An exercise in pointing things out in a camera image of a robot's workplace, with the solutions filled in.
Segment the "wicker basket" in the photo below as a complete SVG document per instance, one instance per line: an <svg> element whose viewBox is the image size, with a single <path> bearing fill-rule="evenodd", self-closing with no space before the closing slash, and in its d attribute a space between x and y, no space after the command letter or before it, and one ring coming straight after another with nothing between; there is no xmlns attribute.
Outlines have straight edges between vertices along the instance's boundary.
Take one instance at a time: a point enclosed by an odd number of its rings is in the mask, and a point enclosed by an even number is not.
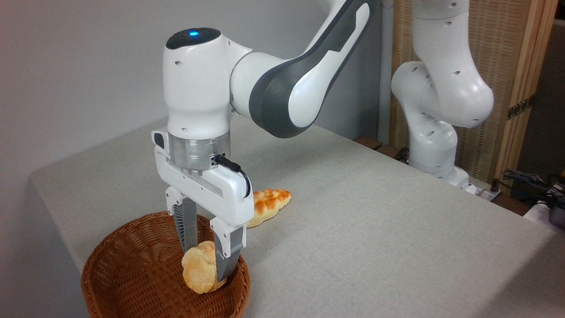
<svg viewBox="0 0 565 318"><path fill-rule="evenodd" d="M198 216L198 241L214 240L209 221ZM82 270L82 293L92 317L241 317L250 279L240 256L219 290L199 295L182 278L182 248L172 217L145 215L112 232Z"/></svg>

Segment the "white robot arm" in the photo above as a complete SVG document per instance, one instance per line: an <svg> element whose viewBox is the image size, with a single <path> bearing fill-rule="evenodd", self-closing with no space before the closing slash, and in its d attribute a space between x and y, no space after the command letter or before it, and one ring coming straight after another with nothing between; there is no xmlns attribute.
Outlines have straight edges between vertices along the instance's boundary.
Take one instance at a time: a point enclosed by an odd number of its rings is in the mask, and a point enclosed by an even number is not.
<svg viewBox="0 0 565 318"><path fill-rule="evenodd" d="M167 41L166 128L152 132L167 210L183 250L197 244L196 204L216 217L218 281L231 274L253 217L249 179L229 159L233 108L277 137L306 130L365 30L376 0L323 0L329 12L304 53L280 59L239 45L220 31L192 28Z"/></svg>
<svg viewBox="0 0 565 318"><path fill-rule="evenodd" d="M410 130L410 165L474 193L467 173L454 166L451 125L480 125L494 98L471 57L468 15L468 0L414 0L413 46L421 62L401 65L392 91Z"/></svg>

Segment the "table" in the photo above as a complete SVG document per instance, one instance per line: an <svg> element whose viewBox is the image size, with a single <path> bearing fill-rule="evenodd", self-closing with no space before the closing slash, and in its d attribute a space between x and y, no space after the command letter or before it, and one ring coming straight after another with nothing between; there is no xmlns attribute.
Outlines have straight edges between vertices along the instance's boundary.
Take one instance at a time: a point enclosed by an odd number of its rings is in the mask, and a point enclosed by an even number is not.
<svg viewBox="0 0 565 318"><path fill-rule="evenodd" d="M165 209L152 129L31 176L82 270L120 225ZM247 231L246 317L565 316L565 239L312 126L277 139L232 118L232 159L255 190L293 194Z"/></svg>

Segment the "bread roll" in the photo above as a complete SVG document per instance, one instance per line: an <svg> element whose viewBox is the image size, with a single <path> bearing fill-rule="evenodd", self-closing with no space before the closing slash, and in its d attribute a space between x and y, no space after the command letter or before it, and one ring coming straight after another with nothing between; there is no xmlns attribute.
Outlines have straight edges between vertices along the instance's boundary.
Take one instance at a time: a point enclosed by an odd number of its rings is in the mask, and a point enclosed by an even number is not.
<svg viewBox="0 0 565 318"><path fill-rule="evenodd" d="M247 227L258 226L263 221L275 216L290 200L292 194L283 189L265 189L253 192L255 201L255 215L247 223Z"/></svg>
<svg viewBox="0 0 565 318"><path fill-rule="evenodd" d="M218 282L215 245L209 240L186 251L182 257L182 267L184 282L199 294L215 291L227 280Z"/></svg>

